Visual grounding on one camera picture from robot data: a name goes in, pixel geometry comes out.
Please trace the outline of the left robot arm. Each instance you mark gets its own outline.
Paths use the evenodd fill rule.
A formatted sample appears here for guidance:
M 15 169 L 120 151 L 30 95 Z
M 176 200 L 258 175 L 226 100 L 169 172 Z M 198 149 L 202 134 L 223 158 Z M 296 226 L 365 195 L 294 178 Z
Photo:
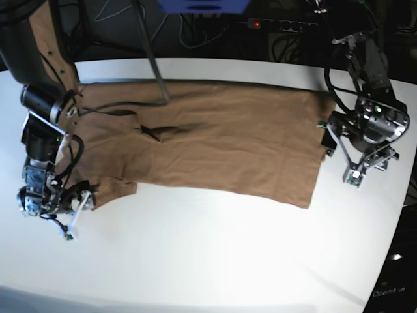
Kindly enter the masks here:
M 402 138 L 410 126 L 407 106 L 398 101 L 388 77 L 388 62 L 379 50 L 372 33 L 357 32 L 332 41 L 334 55 L 347 58 L 347 69 L 356 96 L 349 109 L 338 96 L 341 88 L 330 79 L 330 69 L 324 70 L 324 80 L 330 95 L 340 110 L 333 111 L 326 122 L 321 145 L 332 156 L 340 147 L 347 162 L 343 182 L 360 188 L 368 170 L 384 171 L 391 159 L 399 159 L 392 144 Z

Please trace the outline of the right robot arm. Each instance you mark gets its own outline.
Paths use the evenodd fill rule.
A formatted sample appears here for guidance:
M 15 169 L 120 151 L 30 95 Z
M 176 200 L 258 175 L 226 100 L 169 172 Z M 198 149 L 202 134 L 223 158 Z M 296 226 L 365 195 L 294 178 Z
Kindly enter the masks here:
M 79 214 L 92 209 L 95 198 L 88 181 L 68 185 L 84 150 L 74 132 L 82 97 L 57 13 L 52 1 L 2 1 L 1 58 L 22 85 L 20 102 L 28 111 L 21 136 L 27 158 L 18 207 L 25 216 L 56 224 L 71 241 Z

